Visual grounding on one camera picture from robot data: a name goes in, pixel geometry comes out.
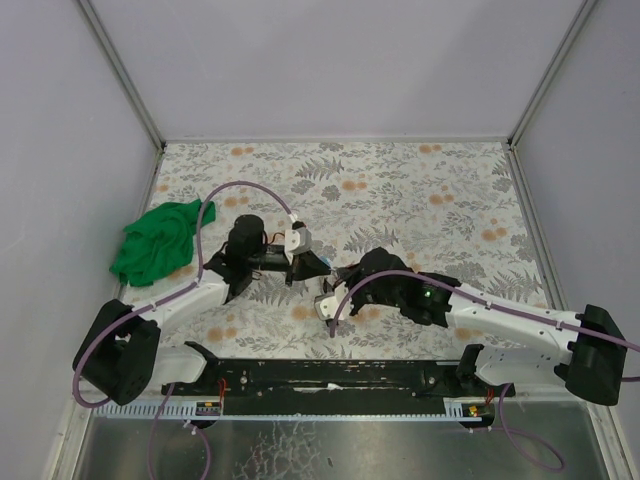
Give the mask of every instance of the red wire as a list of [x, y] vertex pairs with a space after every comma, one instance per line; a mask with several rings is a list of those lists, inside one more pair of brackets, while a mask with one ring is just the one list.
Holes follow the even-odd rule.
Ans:
[[227, 389], [227, 381], [224, 378], [222, 378], [222, 379], [218, 380], [218, 385], [220, 385], [220, 395], [219, 395], [220, 396], [220, 409], [222, 410], [222, 407], [223, 407], [222, 402], [224, 400], [224, 392]]
[[484, 404], [489, 405], [494, 398], [495, 398], [495, 392], [493, 391], [493, 388], [490, 388], [489, 390], [487, 390], [487, 397], [484, 400]]
[[268, 245], [273, 245], [276, 241], [276, 238], [278, 238], [278, 235], [282, 235], [282, 238], [284, 238], [284, 233], [276, 232], [273, 234], [273, 237], [271, 237], [271, 241], [268, 243]]

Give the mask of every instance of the black mount bracket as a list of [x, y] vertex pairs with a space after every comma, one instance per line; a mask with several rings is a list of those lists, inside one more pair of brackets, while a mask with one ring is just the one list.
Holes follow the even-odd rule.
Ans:
[[[89, 344], [109, 325], [131, 312], [120, 300], [105, 303], [73, 359], [73, 370]], [[129, 341], [118, 340], [130, 335]], [[135, 317], [105, 338], [93, 351], [82, 376], [118, 405], [134, 400], [149, 384], [160, 343], [156, 322]]]
[[[587, 305], [576, 316], [582, 327], [624, 340], [609, 312]], [[617, 405], [627, 349], [590, 335], [578, 334], [569, 344], [573, 352], [569, 365], [560, 364], [554, 372], [565, 381], [567, 390], [598, 405]]]

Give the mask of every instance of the green cloth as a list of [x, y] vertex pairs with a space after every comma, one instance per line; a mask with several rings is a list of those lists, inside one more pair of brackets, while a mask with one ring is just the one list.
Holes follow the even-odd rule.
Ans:
[[[163, 203], [127, 225], [123, 230], [127, 236], [110, 268], [120, 283], [146, 287], [191, 263], [201, 205], [202, 200]], [[216, 207], [210, 202], [202, 225], [215, 219]]]

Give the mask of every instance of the white cable clip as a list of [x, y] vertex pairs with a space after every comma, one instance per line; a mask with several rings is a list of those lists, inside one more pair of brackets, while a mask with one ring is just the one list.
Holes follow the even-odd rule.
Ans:
[[190, 420], [186, 420], [184, 422], [184, 424], [182, 425], [182, 428], [187, 428], [187, 427], [193, 427], [193, 429], [191, 430], [191, 435], [195, 435], [196, 434], [196, 428], [198, 428], [198, 427], [193, 425]]

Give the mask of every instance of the cable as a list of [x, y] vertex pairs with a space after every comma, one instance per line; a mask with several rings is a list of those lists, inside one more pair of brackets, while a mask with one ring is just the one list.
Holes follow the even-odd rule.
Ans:
[[227, 390], [227, 380], [223, 377], [218, 380], [218, 385], [220, 385], [220, 392], [218, 396], [220, 397], [220, 412], [224, 411], [224, 393]]
[[533, 463], [535, 466], [540, 467], [541, 469], [547, 471], [547, 472], [551, 472], [551, 473], [560, 473], [562, 472], [565, 468], [566, 468], [566, 462], [564, 460], [564, 457], [562, 456], [562, 454], [553, 446], [551, 445], [549, 442], [547, 442], [545, 439], [543, 439], [542, 437], [534, 434], [534, 433], [529, 433], [529, 432], [523, 432], [522, 430], [518, 431], [518, 435], [522, 435], [524, 437], [528, 437], [532, 440], [535, 440], [539, 443], [541, 443], [542, 445], [544, 445], [545, 448], [547, 448], [551, 453], [553, 453], [556, 458], [560, 461], [560, 466], [559, 467], [554, 467], [552, 465], [546, 464], [541, 462], [540, 460], [538, 460], [537, 458], [535, 458], [533, 455], [531, 455], [529, 452], [527, 452], [524, 448], [522, 448], [520, 446], [520, 444], [518, 442], [516, 442], [516, 439], [513, 438], [513, 433], [516, 433], [515, 430], [512, 430], [511, 428], [509, 428], [507, 426], [507, 422], [506, 422], [506, 418], [504, 415], [504, 397], [507, 395], [507, 392], [509, 391], [509, 388], [511, 387], [511, 385], [513, 385], [512, 383], [507, 383], [504, 388], [502, 389], [502, 392], [500, 393], [500, 399], [498, 400], [498, 415], [500, 416], [500, 422], [502, 423], [502, 428], [501, 430], [505, 433], [505, 435], [507, 436], [507, 438], [509, 439], [509, 441], [511, 442], [511, 445], [513, 445], [513, 447], [520, 453], [520, 455], [522, 455], [524, 458], [526, 458], [527, 460], [529, 460], [531, 463]]
[[166, 297], [161, 298], [156, 302], [155, 305], [146, 305], [144, 307], [140, 307], [136, 310], [129, 312], [123, 317], [120, 317], [118, 320], [116, 320], [107, 328], [105, 328], [102, 332], [100, 332], [96, 338], [93, 339], [93, 341], [89, 344], [85, 352], [80, 357], [80, 361], [78, 361], [78, 365], [76, 366], [76, 371], [73, 374], [71, 389], [73, 392], [73, 397], [75, 398], [76, 402], [78, 402], [79, 405], [85, 408], [98, 408], [109, 403], [109, 398], [105, 398], [104, 400], [101, 400], [95, 403], [87, 402], [84, 398], [82, 398], [82, 394], [80, 393], [80, 377], [82, 376], [82, 370], [84, 370], [84, 367], [86, 366], [87, 361], [89, 360], [89, 357], [95, 351], [95, 349], [98, 348], [100, 343], [105, 338], [107, 338], [107, 336], [109, 336], [113, 331], [120, 328], [120, 326], [122, 326], [132, 318], [138, 315], [141, 315], [143, 313], [147, 313], [151, 310], [154, 310], [156, 307], [165, 305], [166, 303], [169, 303], [175, 300], [176, 298], [181, 297], [185, 293], [190, 292], [191, 290], [193, 290], [198, 286], [198, 283], [202, 279], [202, 275], [204, 273], [204, 256], [202, 254], [202, 218], [204, 217], [204, 212], [206, 210], [207, 205], [209, 204], [211, 199], [214, 197], [214, 195], [216, 195], [217, 193], [221, 192], [226, 188], [235, 187], [235, 186], [253, 187], [253, 188], [257, 188], [258, 190], [262, 190], [263, 192], [271, 195], [276, 200], [276, 202], [282, 205], [282, 208], [284, 208], [284, 211], [287, 212], [288, 215], [290, 216], [293, 215], [293, 212], [287, 206], [284, 200], [282, 200], [282, 198], [280, 198], [277, 194], [269, 190], [267, 187], [263, 187], [262, 185], [258, 185], [257, 183], [245, 182], [244, 180], [237, 180], [235, 182], [224, 183], [214, 188], [211, 191], [211, 193], [207, 195], [207, 198], [205, 198], [205, 200], [202, 202], [200, 211], [198, 212], [198, 221], [196, 223], [196, 251], [198, 253], [198, 275], [196, 277], [196, 280], [194, 280], [192, 283], [190, 283], [186, 287], [178, 290], [177, 292], [174, 292], [170, 295], [167, 295]]
[[267, 245], [273, 245], [276, 241], [276, 238], [278, 238], [278, 235], [281, 235], [282, 238], [284, 238], [284, 233], [282, 232], [276, 232], [273, 234], [273, 237], [271, 237], [271, 241], [267, 244]]
[[[406, 270], [387, 270], [384, 272], [378, 272], [378, 273], [374, 273], [373, 275], [369, 275], [368, 277], [365, 277], [364, 279], [360, 280], [353, 288], [349, 289], [345, 297], [342, 299], [342, 302], [340, 302], [340, 305], [338, 305], [338, 310], [336, 310], [336, 314], [333, 317], [331, 325], [329, 326], [329, 335], [331, 336], [331, 338], [335, 337], [336, 335], [336, 325], [338, 323], [338, 318], [340, 318], [340, 314], [342, 313], [342, 310], [344, 310], [344, 307], [347, 305], [351, 297], [353, 297], [353, 295], [362, 287], [364, 287], [367, 283], [377, 280], [378, 278], [390, 277], [390, 276], [414, 278], [416, 280], [420, 280], [421, 282], [426, 282], [433, 286], [448, 290], [451, 293], [454, 293], [468, 300], [476, 302], [483, 307], [486, 307], [488, 305], [488, 302], [484, 298], [478, 297], [469, 292], [465, 292], [464, 290], [460, 290], [456, 287], [452, 287], [451, 285], [447, 285], [446, 283], [441, 282], [439, 280], [425, 277], [423, 275], [419, 275], [414, 272], [408, 272]], [[552, 327], [566, 328], [567, 330], [570, 330], [572, 332], [582, 333], [583, 335], [589, 335], [591, 337], [599, 338], [601, 340], [605, 340], [607, 342], [614, 343], [616, 345], [620, 345], [621, 347], [625, 347], [629, 350], [633, 350], [635, 352], [640, 353], [640, 345], [636, 345], [635, 343], [631, 343], [621, 338], [607, 335], [605, 333], [600, 333], [588, 328], [578, 327], [576, 325], [571, 325], [570, 323], [565, 323], [565, 322], [560, 322], [558, 324], [557, 321], [551, 320], [550, 318], [545, 318], [541, 315], [536, 315], [535, 313], [522, 312], [520, 310], [516, 310], [515, 308], [505, 307], [504, 305], [500, 305], [498, 303], [491, 303], [491, 308], [499, 312], [508, 313], [510, 315], [514, 315], [516, 317], [524, 318], [527, 320], [533, 320], [534, 322], [543, 323], [545, 325], [550, 325]], [[637, 381], [640, 381], [640, 377], [625, 377], [622, 379], [622, 381], [637, 382]]]
[[[505, 430], [503, 427], [479, 427], [479, 428], [473, 429], [473, 432], [493, 432], [493, 431], [504, 432]], [[540, 435], [537, 435], [531, 432], [525, 432], [524, 430], [520, 430], [518, 428], [512, 428], [512, 427], [509, 427], [509, 432], [512, 435], [518, 435], [520, 437], [525, 437], [525, 438], [528, 438], [529, 440], [538, 442], [544, 448], [546, 448], [547, 450], [549, 450], [551, 453], [555, 455], [555, 457], [561, 462], [563, 470], [566, 468], [565, 460], [562, 454], [553, 445], [551, 445], [544, 438], [542, 438]]]
[[[154, 432], [156, 430], [156, 425], [158, 424], [158, 419], [160, 418], [160, 415], [162, 414], [165, 405], [169, 401], [169, 398], [171, 397], [171, 394], [173, 393], [173, 389], [175, 388], [175, 386], [176, 386], [175, 383], [172, 383], [171, 385], [169, 385], [169, 390], [167, 391], [167, 395], [164, 397], [164, 399], [162, 400], [162, 403], [160, 404], [160, 407], [158, 407], [158, 411], [153, 416], [153, 423], [151, 424], [151, 432], [149, 433], [149, 442], [147, 442], [147, 473], [149, 474], [149, 478], [151, 480], [155, 480], [156, 479], [155, 475], [153, 474], [153, 464], [151, 462], [151, 450], [152, 450], [152, 446], [153, 446], [153, 434], [154, 434]], [[204, 480], [205, 478], [207, 478], [207, 475], [209, 474], [209, 469], [211, 468], [211, 447], [209, 446], [209, 442], [207, 441], [207, 437], [202, 432], [202, 430], [200, 430], [199, 428], [194, 426], [192, 432], [195, 432], [200, 436], [200, 438], [202, 439], [202, 441], [204, 443], [204, 449], [207, 452], [207, 463], [205, 464], [204, 472], [202, 473], [202, 476], [200, 477], [200, 480]]]
[[489, 406], [491, 402], [493, 402], [494, 398], [495, 398], [495, 392], [493, 391], [493, 388], [489, 388], [489, 390], [487, 390], [487, 396], [484, 399], [484, 404], [486, 406]]

